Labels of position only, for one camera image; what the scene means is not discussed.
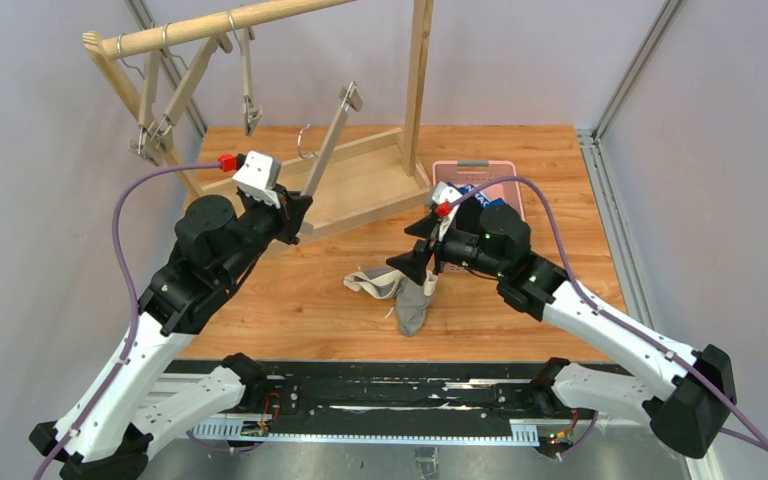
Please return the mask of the grey underwear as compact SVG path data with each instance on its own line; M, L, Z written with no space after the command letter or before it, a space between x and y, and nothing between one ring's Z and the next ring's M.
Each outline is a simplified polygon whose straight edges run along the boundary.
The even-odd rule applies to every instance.
M415 336L425 325L439 276L426 272L423 283L417 284L390 266L358 270L343 278L343 285L354 292L365 292L374 299L393 300L398 331Z

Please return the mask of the blue white underwear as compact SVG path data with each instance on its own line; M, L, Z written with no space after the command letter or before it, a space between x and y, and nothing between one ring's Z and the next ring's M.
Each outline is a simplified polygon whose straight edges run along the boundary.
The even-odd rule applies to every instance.
M452 182L447 182L446 185L454 188L463 196L466 196L469 192L477 188L476 185L471 183L456 184ZM496 186L490 186L483 190L478 191L477 193L469 197L469 200L476 200L481 208L488 208L491 206L499 206L499 205L507 204L507 201L505 200L504 195L501 194L500 190L498 190Z

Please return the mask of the wooden hanger with grey underwear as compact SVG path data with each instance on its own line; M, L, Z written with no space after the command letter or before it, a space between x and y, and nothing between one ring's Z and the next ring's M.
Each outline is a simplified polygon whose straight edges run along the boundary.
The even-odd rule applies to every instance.
M297 135L298 158L301 160L313 160L308 179L302 189L302 195L313 196L315 194L327 164L336 149L338 140L345 129L350 111L359 112L363 107L363 100L358 91L357 82L354 80L341 88L339 96L341 104L337 108L322 145L317 152L304 153L302 150L303 137L305 132L311 127L310 124L302 127Z

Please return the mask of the wooden clip hanger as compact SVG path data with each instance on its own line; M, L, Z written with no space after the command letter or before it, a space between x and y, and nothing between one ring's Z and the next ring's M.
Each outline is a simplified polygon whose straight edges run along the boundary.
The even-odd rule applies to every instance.
M222 50L225 53L230 53L233 50L232 43L226 33L207 37L201 43L179 85L176 87L170 103L164 110L161 120L155 122L150 127L148 131L148 139L150 141L157 140L162 142L179 123L208 68L212 55L217 50Z

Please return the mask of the black underwear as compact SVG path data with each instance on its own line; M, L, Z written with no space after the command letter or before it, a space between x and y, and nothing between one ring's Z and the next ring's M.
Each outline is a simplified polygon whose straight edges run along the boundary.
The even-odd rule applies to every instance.
M475 197L465 200L458 206L453 226L457 230L477 234L483 210L481 202Z

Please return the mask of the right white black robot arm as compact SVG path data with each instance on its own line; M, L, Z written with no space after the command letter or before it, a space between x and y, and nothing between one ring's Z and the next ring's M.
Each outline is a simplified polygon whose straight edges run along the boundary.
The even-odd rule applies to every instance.
M678 342L605 304L532 250L529 225L507 205L484 209L472 231L460 229L453 213L441 217L431 211L405 232L416 237L413 248L386 263L412 282L423 285L446 264L494 276L497 293L512 309L575 335L626 372L552 359L532 384L553 402L644 424L686 457L707 454L736 401L724 350Z

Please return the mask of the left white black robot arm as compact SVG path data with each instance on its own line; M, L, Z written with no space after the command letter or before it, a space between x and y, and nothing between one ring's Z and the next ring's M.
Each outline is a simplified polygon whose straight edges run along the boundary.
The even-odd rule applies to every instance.
M273 242L294 244L313 199L277 186L270 202L243 195L194 200L176 223L167 263L141 294L132 321L91 388L63 417L36 425L33 446L64 479L136 479L170 442L223 410L258 398L265 373L249 357L225 358L207 378L169 398L145 398L177 355L239 291Z

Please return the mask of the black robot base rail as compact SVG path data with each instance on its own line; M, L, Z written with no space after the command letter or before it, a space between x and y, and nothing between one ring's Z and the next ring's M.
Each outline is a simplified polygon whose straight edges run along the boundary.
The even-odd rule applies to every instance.
M264 361L258 401L232 418L272 421L275 434L501 437L513 420L563 425L567 407L532 397L539 362Z

